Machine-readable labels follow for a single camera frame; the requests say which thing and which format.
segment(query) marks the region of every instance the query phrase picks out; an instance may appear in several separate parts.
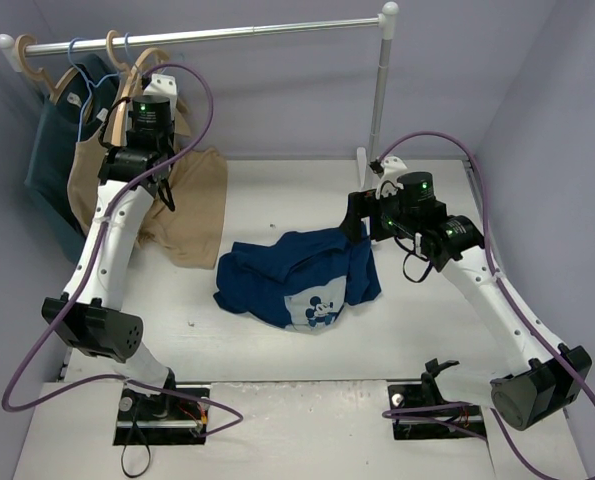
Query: dark teal garment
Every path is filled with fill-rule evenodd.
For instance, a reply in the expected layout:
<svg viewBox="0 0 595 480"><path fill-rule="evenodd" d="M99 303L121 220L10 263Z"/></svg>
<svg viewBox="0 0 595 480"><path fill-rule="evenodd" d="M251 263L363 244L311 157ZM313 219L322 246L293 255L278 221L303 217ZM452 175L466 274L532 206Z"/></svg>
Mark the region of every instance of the dark teal garment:
<svg viewBox="0 0 595 480"><path fill-rule="evenodd" d="M86 55L78 66L95 83L114 73L97 55ZM82 128L82 141L97 132L102 123L97 114L104 108L110 110L118 88L119 79L113 77L94 90L92 113ZM69 93L76 94L82 104L88 98L88 90L80 74L70 82L56 105L48 99L44 101L24 185L33 203L46 218L66 258L77 263L85 237L70 209L67 187L75 157L80 109L68 102Z"/></svg>

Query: clothing label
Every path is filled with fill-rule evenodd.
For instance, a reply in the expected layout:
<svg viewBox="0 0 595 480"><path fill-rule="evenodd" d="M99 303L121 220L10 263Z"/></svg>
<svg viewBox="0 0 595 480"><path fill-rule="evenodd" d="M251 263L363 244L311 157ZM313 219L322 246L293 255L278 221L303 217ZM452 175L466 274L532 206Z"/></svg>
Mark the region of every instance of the clothing label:
<svg viewBox="0 0 595 480"><path fill-rule="evenodd" d="M108 109L106 109L106 108L102 108L99 111L99 113L97 114L97 118L99 119L100 122L105 122L107 116L108 116Z"/></svg>
<svg viewBox="0 0 595 480"><path fill-rule="evenodd" d="M68 103L70 103L71 105L75 105L79 108L81 108L82 103L81 103L81 98L79 98L79 95L77 95L76 93L72 93L70 92L68 94L68 96L66 97L66 100L68 101Z"/></svg>
<svg viewBox="0 0 595 480"><path fill-rule="evenodd" d="M284 297L284 303L293 328L299 332L312 332L332 325L345 299L346 277L337 277L326 285L307 288Z"/></svg>

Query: cartoon character graphic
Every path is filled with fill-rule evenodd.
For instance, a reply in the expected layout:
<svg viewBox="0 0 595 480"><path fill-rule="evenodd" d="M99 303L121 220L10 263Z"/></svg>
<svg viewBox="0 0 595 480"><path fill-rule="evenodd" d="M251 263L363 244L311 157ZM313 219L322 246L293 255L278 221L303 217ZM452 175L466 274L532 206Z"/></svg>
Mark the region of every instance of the cartoon character graphic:
<svg viewBox="0 0 595 480"><path fill-rule="evenodd" d="M333 302L324 303L319 297L312 297L310 304L313 308L306 309L306 318L308 318L308 325L311 328L318 324L330 325L335 321L339 312L333 311Z"/></svg>

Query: folded shirt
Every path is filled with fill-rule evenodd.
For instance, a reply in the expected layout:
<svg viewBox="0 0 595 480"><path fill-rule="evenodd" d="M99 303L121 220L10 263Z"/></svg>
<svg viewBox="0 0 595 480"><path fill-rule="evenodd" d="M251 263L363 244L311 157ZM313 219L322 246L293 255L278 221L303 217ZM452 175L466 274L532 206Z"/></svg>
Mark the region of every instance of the folded shirt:
<svg viewBox="0 0 595 480"><path fill-rule="evenodd" d="M332 325L344 304L381 292L368 238L352 245L338 228L289 232L271 246L236 242L219 259L217 304L280 328Z"/></svg>

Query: white end cap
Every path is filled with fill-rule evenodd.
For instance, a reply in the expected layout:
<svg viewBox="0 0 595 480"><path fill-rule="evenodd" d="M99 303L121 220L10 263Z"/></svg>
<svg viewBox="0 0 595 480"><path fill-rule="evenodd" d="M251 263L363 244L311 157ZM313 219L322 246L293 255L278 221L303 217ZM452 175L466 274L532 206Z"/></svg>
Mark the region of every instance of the white end cap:
<svg viewBox="0 0 595 480"><path fill-rule="evenodd" d="M379 26L384 31L382 38L384 40L392 40L395 36L395 24L397 23L397 14L399 14L399 5L396 2L388 2L381 11L382 13L379 14Z"/></svg>
<svg viewBox="0 0 595 480"><path fill-rule="evenodd" d="M21 72L21 66L19 65L19 61L13 54L13 50L15 48L15 39L6 33L0 33L0 50L10 63L10 66L13 67L13 70L16 72Z"/></svg>

